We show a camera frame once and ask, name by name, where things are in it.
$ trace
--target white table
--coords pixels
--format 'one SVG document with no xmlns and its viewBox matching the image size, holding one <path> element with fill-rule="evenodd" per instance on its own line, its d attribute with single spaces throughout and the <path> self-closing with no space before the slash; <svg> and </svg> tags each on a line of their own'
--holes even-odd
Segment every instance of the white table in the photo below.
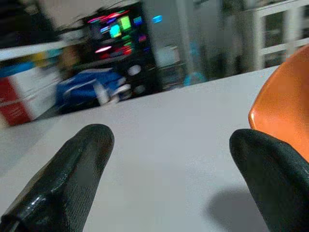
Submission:
<svg viewBox="0 0 309 232">
<path fill-rule="evenodd" d="M 114 132 L 115 146 L 85 232 L 267 231 L 229 137 L 249 127 L 249 109 L 274 70 L 1 131 L 0 213 L 66 140 L 102 123 Z"/>
</svg>

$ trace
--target orange chair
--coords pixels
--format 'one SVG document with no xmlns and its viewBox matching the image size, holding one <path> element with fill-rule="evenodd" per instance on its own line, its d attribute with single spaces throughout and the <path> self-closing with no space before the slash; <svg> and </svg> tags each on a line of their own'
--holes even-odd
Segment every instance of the orange chair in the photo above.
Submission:
<svg viewBox="0 0 309 232">
<path fill-rule="evenodd" d="M 289 143 L 309 162 L 309 45 L 267 80 L 249 113 L 252 129 Z"/>
</svg>

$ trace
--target cardboard box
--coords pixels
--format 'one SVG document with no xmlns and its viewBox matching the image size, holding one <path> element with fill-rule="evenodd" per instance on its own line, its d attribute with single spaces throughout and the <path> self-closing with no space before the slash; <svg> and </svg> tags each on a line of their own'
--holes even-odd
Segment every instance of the cardboard box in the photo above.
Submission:
<svg viewBox="0 0 309 232">
<path fill-rule="evenodd" d="M 22 100 L 0 103 L 0 113 L 10 126 L 30 122 L 55 105 L 56 85 L 52 83 Z"/>
<path fill-rule="evenodd" d="M 60 80 L 56 67 L 48 70 L 32 68 L 0 78 L 0 104 L 27 98 L 52 83 L 59 83 Z"/>
</svg>

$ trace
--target blue cloth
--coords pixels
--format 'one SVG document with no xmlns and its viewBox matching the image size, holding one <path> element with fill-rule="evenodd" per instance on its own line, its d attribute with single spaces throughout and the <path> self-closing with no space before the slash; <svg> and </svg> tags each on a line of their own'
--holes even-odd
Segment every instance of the blue cloth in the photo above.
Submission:
<svg viewBox="0 0 309 232">
<path fill-rule="evenodd" d="M 79 73 L 57 85 L 56 105 L 59 107 L 70 107 L 95 100 L 97 94 L 94 90 L 94 85 L 98 83 L 112 94 L 119 88 L 118 80 L 121 78 L 122 76 L 113 71 Z"/>
</svg>

